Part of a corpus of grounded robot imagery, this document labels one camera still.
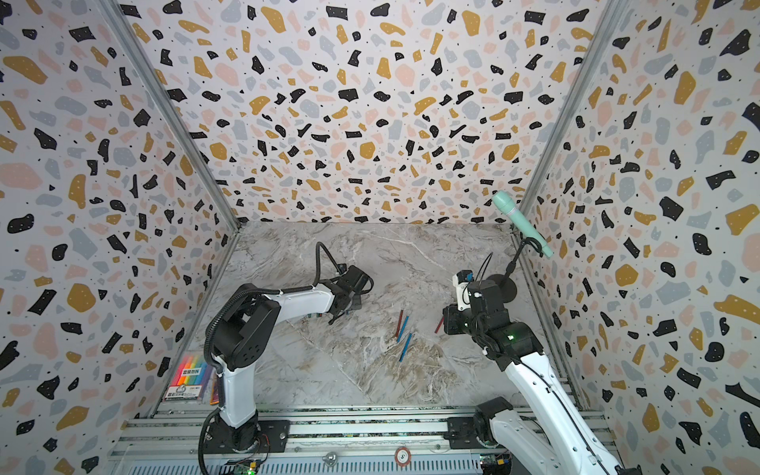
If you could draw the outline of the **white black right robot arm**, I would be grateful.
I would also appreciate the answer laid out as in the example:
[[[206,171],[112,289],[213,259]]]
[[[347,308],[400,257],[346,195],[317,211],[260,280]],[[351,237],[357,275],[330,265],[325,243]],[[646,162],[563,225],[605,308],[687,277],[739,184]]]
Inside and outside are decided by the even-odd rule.
[[[476,281],[469,270],[452,277],[456,302],[443,309],[449,336],[467,334],[494,361],[528,402],[545,437],[505,398],[477,406],[464,431],[449,429],[449,439],[504,447],[530,474],[639,474],[625,468],[595,436],[556,376],[542,344],[525,323],[511,320],[500,287]]]

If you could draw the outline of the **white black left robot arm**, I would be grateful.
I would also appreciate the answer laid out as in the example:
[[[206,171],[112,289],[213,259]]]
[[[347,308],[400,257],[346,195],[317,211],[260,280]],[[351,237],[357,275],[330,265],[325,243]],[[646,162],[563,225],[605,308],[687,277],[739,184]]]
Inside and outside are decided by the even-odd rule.
[[[204,359],[220,383],[219,407],[202,441],[213,439],[242,452],[258,440],[255,404],[255,364],[267,348],[275,326],[312,314],[328,314],[330,324],[361,307],[361,297],[374,287],[373,279],[350,265],[330,279],[308,286],[263,289],[244,284],[207,326]]]

